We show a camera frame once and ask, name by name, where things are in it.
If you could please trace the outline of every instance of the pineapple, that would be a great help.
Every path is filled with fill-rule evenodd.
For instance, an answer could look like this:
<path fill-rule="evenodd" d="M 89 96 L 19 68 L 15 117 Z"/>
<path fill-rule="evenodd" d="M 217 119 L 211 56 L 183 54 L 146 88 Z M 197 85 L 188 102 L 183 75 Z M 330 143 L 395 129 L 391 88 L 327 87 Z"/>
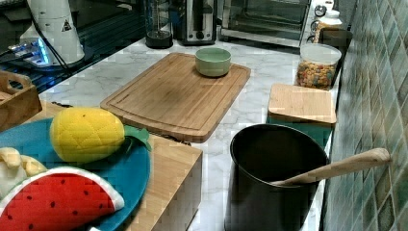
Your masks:
<path fill-rule="evenodd" d="M 59 112 L 50 127 L 51 143 L 61 159 L 89 163 L 115 153 L 125 138 L 136 138 L 151 150 L 148 132 L 124 126 L 112 113 L 98 108 L 67 108 Z"/>

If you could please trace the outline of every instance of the blue plate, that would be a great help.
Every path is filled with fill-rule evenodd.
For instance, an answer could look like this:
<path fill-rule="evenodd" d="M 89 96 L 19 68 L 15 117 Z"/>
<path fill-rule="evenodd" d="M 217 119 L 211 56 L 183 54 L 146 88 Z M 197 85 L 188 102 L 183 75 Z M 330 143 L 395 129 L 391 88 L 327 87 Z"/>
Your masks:
<path fill-rule="evenodd" d="M 150 175 L 149 152 L 141 142 L 135 141 L 131 151 L 126 153 L 130 145 L 130 141 L 126 140 L 122 147 L 108 158 L 73 166 L 62 161 L 54 151 L 49 137 L 51 122 L 52 118 L 48 118 L 2 132 L 0 147 L 14 147 L 20 154 L 36 158 L 48 169 L 62 166 L 80 167 L 107 180 L 123 196 L 125 206 L 87 226 L 102 231 L 122 229 L 121 224 L 135 210 L 146 189 Z"/>

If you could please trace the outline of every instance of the small bowl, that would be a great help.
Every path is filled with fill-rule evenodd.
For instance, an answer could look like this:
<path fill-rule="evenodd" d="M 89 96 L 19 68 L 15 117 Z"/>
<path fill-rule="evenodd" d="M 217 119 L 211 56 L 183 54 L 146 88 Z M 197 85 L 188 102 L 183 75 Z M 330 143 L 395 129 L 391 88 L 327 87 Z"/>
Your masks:
<path fill-rule="evenodd" d="M 231 64 L 231 54 L 224 49 L 207 47 L 195 53 L 195 68 L 209 77 L 218 77 L 228 73 Z"/>

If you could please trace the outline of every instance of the white countertop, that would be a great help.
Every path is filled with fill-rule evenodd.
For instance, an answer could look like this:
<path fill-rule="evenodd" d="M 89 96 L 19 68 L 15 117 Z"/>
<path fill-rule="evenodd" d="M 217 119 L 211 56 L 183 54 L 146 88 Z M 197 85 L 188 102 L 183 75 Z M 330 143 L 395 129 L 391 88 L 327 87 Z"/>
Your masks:
<path fill-rule="evenodd" d="M 134 79 L 170 52 L 194 54 L 200 47 L 177 42 L 165 50 L 153 50 L 139 40 L 105 60 L 59 83 L 39 97 L 73 106 L 99 107 L 100 102 Z M 203 150 L 202 201 L 189 230 L 224 230 L 223 219 L 230 179 L 230 142 L 242 128 L 265 123 L 268 98 L 274 83 L 293 83 L 299 56 L 252 46 L 217 41 L 216 47 L 232 54 L 232 63 L 251 69 L 251 76 L 215 132 L 204 143 L 192 143 Z M 323 183 L 317 191 L 302 230 L 318 230 Z"/>

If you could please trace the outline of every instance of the tile wall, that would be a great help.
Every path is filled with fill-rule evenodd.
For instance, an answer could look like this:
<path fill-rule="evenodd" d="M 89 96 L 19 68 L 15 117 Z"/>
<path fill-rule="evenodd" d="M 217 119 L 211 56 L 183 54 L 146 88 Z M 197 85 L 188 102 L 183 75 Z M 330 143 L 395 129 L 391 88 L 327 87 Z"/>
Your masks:
<path fill-rule="evenodd" d="M 388 167 L 328 181 L 324 230 L 408 230 L 408 1 L 359 0 L 344 60 L 331 159 L 374 147 Z"/>

